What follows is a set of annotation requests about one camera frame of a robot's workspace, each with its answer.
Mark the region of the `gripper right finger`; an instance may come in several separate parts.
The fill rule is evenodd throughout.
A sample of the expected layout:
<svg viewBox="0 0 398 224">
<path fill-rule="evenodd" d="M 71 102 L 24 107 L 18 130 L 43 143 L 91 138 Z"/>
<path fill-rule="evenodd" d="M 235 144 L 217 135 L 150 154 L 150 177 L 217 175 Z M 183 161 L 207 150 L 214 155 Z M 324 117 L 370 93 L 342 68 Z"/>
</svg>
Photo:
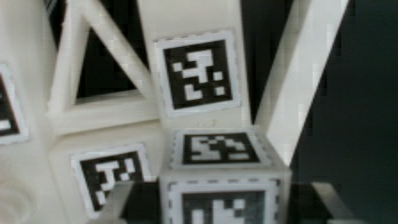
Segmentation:
<svg viewBox="0 0 398 224">
<path fill-rule="evenodd" d="M 327 224 L 368 224 L 368 222 L 354 216 L 333 184 L 313 182 L 311 185 L 331 214 Z"/>
</svg>

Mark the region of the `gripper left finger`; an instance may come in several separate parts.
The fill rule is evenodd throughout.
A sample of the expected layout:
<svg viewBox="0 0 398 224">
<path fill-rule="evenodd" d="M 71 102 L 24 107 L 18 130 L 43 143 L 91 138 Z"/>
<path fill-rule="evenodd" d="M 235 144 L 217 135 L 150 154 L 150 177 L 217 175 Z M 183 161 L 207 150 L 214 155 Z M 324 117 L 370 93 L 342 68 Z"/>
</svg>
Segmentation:
<svg viewBox="0 0 398 224">
<path fill-rule="evenodd" d="M 127 220 L 121 218 L 121 214 L 134 185 L 134 181 L 119 182 L 116 184 L 109 194 L 109 201 L 100 211 L 100 217 L 93 219 L 87 224 L 128 224 Z"/>
</svg>

